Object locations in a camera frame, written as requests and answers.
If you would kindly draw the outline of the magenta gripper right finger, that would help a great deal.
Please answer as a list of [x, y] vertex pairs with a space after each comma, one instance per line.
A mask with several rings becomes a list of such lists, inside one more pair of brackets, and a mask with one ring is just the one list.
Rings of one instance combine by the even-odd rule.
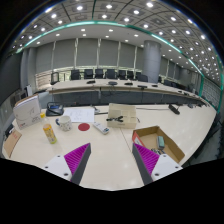
[[145, 185], [182, 169], [182, 167], [167, 154], [158, 155], [136, 143], [132, 146], [132, 153]]

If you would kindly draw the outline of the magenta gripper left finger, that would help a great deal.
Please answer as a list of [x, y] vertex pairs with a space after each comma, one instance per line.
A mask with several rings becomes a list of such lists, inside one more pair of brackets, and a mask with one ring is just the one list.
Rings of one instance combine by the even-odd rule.
[[79, 185], [90, 154], [91, 144], [87, 143], [72, 150], [66, 155], [56, 155], [43, 166], [43, 169]]

